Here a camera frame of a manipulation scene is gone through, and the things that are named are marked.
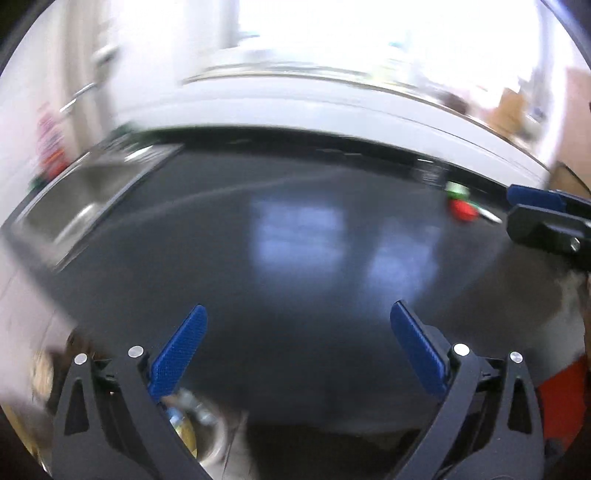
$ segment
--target orange object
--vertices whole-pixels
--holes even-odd
[[[450,200],[449,208],[452,215],[462,222],[473,222],[478,217],[478,211],[464,200]]]
[[[565,449],[583,425],[586,374],[587,360],[582,357],[538,388],[544,406],[544,438],[560,439]]]

